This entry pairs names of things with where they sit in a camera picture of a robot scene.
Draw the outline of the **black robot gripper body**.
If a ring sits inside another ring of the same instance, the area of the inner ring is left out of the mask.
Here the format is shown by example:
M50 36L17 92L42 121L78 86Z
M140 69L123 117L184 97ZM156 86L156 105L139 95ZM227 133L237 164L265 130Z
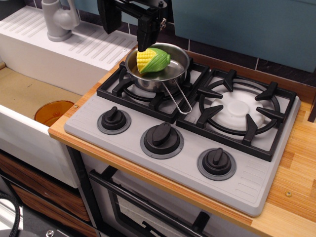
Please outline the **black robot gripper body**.
M165 27L164 12L167 2L164 0L99 0L97 3L115 3L127 15L139 19L141 16L153 17L160 22L160 30Z

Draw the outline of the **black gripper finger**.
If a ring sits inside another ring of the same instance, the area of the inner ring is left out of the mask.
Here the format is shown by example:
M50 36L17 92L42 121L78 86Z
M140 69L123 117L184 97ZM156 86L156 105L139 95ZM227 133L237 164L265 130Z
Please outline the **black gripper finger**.
M138 19L137 41L138 51L143 52L156 43L160 32L160 22L150 16Z
M121 10L115 3L97 3L104 30L110 34L121 26Z

